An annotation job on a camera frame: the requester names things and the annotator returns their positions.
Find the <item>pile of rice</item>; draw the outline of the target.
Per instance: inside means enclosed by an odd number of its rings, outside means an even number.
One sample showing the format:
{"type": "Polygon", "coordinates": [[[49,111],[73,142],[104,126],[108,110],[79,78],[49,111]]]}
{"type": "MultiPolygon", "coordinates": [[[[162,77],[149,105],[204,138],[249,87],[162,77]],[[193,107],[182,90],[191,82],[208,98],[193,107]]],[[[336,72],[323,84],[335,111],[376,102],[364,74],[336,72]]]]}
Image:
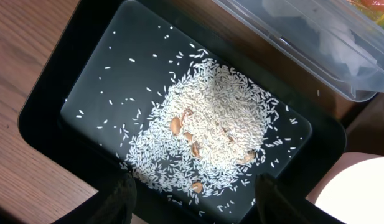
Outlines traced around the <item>pile of rice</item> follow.
{"type": "Polygon", "coordinates": [[[254,176],[278,175],[310,124],[173,27],[104,35],[62,118],[172,202],[238,217],[254,176]]]}

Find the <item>white bowl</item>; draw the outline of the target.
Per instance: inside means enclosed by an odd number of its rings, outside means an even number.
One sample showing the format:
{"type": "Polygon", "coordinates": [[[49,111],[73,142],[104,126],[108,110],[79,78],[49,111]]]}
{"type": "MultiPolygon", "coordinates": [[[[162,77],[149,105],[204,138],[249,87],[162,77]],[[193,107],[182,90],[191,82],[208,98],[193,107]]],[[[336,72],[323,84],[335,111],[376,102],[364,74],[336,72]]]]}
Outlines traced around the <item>white bowl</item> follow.
{"type": "Polygon", "coordinates": [[[384,156],[343,154],[306,199],[344,223],[384,223],[384,156]]]}

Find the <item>green snack wrapper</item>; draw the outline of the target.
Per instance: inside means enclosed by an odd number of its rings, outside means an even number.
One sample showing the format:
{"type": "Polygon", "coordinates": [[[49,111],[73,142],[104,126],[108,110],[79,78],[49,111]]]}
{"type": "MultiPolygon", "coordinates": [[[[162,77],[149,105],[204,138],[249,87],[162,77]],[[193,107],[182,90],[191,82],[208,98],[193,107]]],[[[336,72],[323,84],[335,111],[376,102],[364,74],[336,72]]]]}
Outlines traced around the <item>green snack wrapper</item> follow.
{"type": "Polygon", "coordinates": [[[347,2],[384,29],[384,0],[347,0],[347,2]]]}

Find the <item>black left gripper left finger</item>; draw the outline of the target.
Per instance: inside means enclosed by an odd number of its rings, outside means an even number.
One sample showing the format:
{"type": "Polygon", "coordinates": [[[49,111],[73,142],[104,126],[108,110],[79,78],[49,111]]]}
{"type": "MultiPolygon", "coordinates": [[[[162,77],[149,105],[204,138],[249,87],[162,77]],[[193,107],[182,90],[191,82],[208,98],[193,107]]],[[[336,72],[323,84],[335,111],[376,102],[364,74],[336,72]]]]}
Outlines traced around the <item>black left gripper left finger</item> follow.
{"type": "Polygon", "coordinates": [[[129,172],[120,173],[98,193],[54,221],[54,224],[130,224],[136,201],[134,177],[129,172]]]}

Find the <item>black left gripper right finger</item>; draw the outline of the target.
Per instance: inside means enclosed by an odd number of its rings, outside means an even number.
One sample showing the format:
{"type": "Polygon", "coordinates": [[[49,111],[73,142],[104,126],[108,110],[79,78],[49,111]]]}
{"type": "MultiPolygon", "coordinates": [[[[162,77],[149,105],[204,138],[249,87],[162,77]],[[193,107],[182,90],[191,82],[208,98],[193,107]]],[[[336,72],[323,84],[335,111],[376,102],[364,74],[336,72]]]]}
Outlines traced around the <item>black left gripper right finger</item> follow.
{"type": "Polygon", "coordinates": [[[256,177],[255,198],[260,221],[264,224],[342,224],[311,202],[294,195],[269,174],[256,177]]]}

